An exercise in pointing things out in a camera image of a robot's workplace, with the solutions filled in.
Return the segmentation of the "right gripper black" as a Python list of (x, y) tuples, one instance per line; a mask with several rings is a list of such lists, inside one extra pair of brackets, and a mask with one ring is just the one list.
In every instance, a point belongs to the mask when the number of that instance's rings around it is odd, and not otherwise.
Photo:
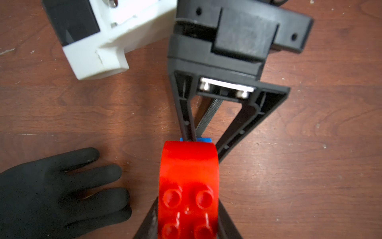
[(197, 140), (195, 95), (240, 99), (240, 112), (216, 144), (222, 162), (288, 98), (290, 87), (260, 82), (269, 53), (303, 52), (313, 23), (271, 1), (178, 1), (168, 76), (183, 140)]

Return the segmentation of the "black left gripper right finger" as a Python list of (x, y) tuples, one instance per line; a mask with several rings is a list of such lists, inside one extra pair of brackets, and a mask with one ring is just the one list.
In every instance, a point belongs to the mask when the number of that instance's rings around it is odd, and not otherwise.
[(218, 239), (243, 239), (228, 212), (219, 200), (218, 205)]

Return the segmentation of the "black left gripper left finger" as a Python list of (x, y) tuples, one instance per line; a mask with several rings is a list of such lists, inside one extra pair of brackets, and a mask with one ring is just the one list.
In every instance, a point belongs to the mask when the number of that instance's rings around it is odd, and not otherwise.
[(155, 199), (134, 239), (158, 239), (158, 198)]

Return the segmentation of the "blue lego brick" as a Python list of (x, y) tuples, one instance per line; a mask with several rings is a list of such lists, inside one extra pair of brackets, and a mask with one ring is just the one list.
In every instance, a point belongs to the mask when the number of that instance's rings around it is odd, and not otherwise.
[[(195, 140), (184, 140), (182, 137), (180, 138), (180, 141), (195, 141)], [(211, 138), (203, 138), (203, 137), (197, 137), (195, 142), (206, 142), (206, 143), (212, 143)]]

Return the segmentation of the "red curved lego brick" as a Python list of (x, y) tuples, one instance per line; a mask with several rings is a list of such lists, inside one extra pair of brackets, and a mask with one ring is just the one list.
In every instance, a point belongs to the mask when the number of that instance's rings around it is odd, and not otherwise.
[(166, 141), (158, 196), (159, 239), (215, 239), (219, 164), (211, 142)]

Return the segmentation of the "black work glove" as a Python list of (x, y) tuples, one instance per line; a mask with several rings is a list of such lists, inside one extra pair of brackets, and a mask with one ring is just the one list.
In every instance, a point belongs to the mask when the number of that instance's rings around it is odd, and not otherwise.
[(75, 239), (127, 221), (129, 192), (110, 188), (86, 198), (80, 192), (117, 181), (111, 164), (81, 168), (99, 158), (93, 147), (24, 163), (1, 173), (1, 238)]

